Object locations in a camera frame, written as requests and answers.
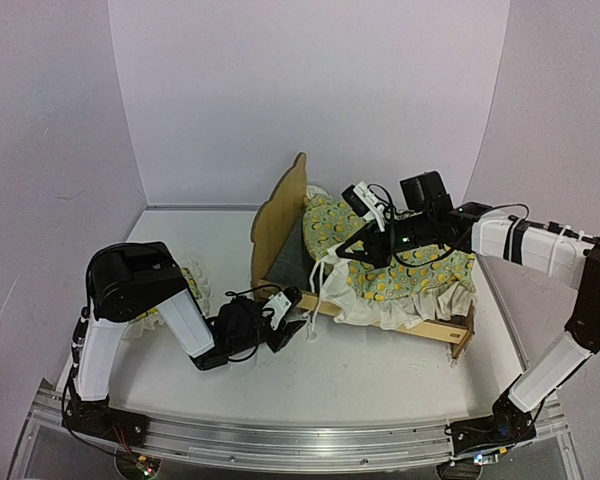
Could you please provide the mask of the lemon print bed cushion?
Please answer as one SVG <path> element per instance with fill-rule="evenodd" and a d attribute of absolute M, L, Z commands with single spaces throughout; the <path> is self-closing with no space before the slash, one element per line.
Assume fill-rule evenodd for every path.
<path fill-rule="evenodd" d="M 319 187 L 307 188 L 302 235 L 314 260 L 309 291 L 316 298 L 315 314 L 333 305 L 337 323 L 425 337 L 431 334 L 424 328 L 433 322 L 447 325 L 471 316 L 477 303 L 473 254 L 443 258 L 444 249 L 425 246 L 382 268 L 339 258 L 335 249 L 366 224 L 345 201 Z"/>

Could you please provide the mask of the wooden pet bed frame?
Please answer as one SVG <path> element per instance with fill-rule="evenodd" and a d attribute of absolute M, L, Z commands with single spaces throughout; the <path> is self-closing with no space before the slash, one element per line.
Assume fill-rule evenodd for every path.
<path fill-rule="evenodd" d="M 250 233 L 253 244 L 251 256 L 251 285 L 263 286 L 267 292 L 275 283 L 270 270 L 280 258 L 283 247 L 296 224 L 302 219 L 306 203 L 308 177 L 307 155 L 298 153 L 291 167 L 277 182 L 269 199 L 257 211 Z M 457 359 L 474 338 L 475 307 L 470 306 L 465 316 L 452 321 L 425 320 L 422 323 L 396 330 L 403 334 L 423 337 L 443 343 L 451 348 L 451 356 Z"/>

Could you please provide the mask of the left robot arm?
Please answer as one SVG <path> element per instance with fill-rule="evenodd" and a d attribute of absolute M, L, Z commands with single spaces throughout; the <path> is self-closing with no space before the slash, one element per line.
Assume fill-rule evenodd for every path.
<path fill-rule="evenodd" d="M 82 400 L 74 417 L 94 437 L 114 428 L 100 402 L 109 397 L 119 344 L 132 321 L 156 313 L 200 371 L 250 360 L 265 344 L 283 349 L 305 326 L 291 313 L 302 298 L 296 287 L 277 287 L 266 300 L 254 289 L 228 291 L 228 303 L 206 317 L 191 284 L 162 242 L 120 243 L 98 251 L 85 272 L 87 303 L 72 339 L 69 388 Z"/>

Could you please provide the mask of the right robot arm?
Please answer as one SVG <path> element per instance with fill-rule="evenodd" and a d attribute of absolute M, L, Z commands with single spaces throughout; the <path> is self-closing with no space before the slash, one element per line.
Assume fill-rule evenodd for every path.
<path fill-rule="evenodd" d="M 484 420 L 484 435 L 504 443 L 531 411 L 600 352 L 600 235 L 507 215 L 501 206 L 454 206 L 436 171 L 405 179 L 400 186 L 408 215 L 397 214 L 391 197 L 378 199 L 364 182 L 343 192 L 345 202 L 367 223 L 337 248 L 338 257 L 381 268 L 402 252 L 436 245 L 450 253 L 499 258 L 558 279 L 577 292 L 563 332 Z"/>

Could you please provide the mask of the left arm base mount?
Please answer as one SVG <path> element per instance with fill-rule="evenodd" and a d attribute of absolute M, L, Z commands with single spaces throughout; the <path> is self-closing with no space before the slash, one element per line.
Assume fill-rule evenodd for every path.
<path fill-rule="evenodd" d="M 62 426 L 79 440 L 106 441 L 123 449 L 144 445 L 149 417 L 109 406 L 109 399 L 83 401 L 63 398 Z"/>

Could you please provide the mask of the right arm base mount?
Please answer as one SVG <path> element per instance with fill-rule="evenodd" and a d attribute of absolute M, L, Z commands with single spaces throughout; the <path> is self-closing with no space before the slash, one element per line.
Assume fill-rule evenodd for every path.
<path fill-rule="evenodd" d="M 522 410 L 505 390 L 494 402 L 491 414 L 456 420 L 445 427 L 450 437 L 451 460 L 464 460 L 476 455 L 491 454 L 501 448 L 509 449 L 536 436 L 538 413 Z"/>

